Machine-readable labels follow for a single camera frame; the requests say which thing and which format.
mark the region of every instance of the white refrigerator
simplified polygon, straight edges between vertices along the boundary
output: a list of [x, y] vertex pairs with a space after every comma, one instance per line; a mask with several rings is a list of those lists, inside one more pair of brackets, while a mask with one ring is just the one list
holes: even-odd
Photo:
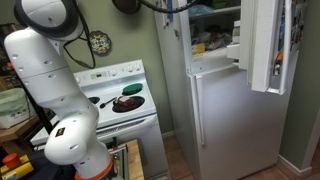
[[[241, 0], [206, 15], [155, 13], [175, 134], [195, 179], [239, 179], [277, 162], [305, 7]], [[232, 31], [237, 20], [239, 43], [192, 53], [194, 27]]]

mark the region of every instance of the stove control panel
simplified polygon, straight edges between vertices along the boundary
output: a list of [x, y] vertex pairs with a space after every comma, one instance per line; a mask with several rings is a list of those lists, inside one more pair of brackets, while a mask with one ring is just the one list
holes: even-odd
[[144, 74], [142, 60], [81, 71], [74, 73], [74, 77], [81, 87], [139, 74]]

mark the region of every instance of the green wall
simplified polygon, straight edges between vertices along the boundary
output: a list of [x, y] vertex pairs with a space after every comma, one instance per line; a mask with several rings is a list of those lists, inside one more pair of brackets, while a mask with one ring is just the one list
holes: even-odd
[[280, 154], [301, 168], [320, 107], [320, 1], [308, 0], [305, 31]]
[[[0, 0], [0, 23], [14, 21], [11, 11], [13, 2]], [[101, 30], [112, 40], [111, 53], [104, 57], [96, 56], [97, 67], [142, 59], [161, 131], [172, 131], [171, 110], [153, 12], [142, 7], [135, 15], [125, 15], [113, 6], [111, 0], [79, 0], [79, 6], [90, 31]], [[70, 44], [68, 49], [75, 58], [91, 63], [90, 52], [84, 41], [78, 40]], [[85, 70], [69, 57], [67, 60], [73, 72]]]

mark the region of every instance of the wooden floor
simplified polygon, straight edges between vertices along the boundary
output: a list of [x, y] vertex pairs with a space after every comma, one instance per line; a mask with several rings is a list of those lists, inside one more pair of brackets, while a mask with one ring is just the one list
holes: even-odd
[[[170, 136], [164, 138], [163, 141], [172, 180], [194, 180], [176, 138]], [[318, 144], [311, 166], [312, 173], [304, 178], [299, 178], [284, 165], [278, 163], [274, 167], [243, 178], [242, 180], [320, 180], [320, 144]]]

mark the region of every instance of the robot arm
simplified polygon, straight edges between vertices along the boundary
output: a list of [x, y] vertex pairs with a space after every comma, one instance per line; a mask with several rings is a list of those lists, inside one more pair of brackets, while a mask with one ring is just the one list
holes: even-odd
[[60, 118], [45, 155], [55, 164], [72, 164], [81, 178], [99, 178], [111, 169], [112, 159], [96, 137], [98, 110], [80, 90], [62, 53], [63, 44], [83, 30], [75, 4], [71, 0], [16, 3], [29, 27], [5, 39], [9, 58], [37, 104]]

